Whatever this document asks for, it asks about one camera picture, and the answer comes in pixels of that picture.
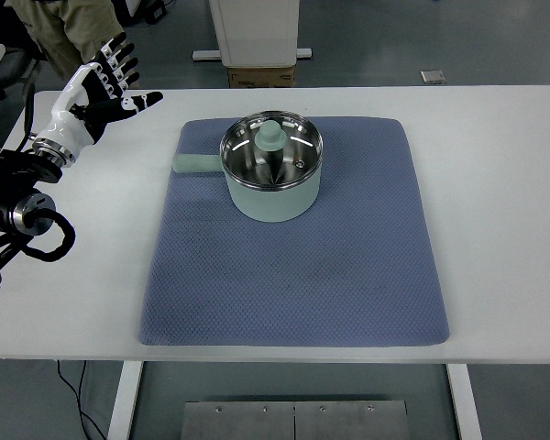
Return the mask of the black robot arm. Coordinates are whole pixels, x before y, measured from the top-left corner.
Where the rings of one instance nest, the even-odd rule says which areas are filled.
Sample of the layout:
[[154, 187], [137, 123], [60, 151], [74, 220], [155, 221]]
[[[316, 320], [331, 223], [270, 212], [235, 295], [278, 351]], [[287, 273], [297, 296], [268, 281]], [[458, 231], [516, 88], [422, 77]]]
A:
[[[1, 269], [18, 253], [54, 262], [71, 250], [73, 226], [56, 211], [52, 198], [35, 188], [38, 182], [56, 183], [61, 176], [61, 165], [55, 159], [31, 152], [0, 152], [0, 287]], [[58, 247], [47, 252], [29, 245], [53, 225], [63, 233]]]

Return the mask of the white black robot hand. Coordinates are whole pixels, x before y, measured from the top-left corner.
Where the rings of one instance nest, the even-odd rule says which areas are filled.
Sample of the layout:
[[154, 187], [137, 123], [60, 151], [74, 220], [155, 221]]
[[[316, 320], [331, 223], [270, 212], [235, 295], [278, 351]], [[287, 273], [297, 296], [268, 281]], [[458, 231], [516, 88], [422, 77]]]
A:
[[129, 119], [162, 100], [154, 91], [129, 94], [139, 78], [134, 45], [121, 32], [108, 40], [69, 79], [54, 106], [51, 120], [32, 142], [35, 154], [61, 168], [70, 167], [82, 150], [96, 144], [107, 125]]

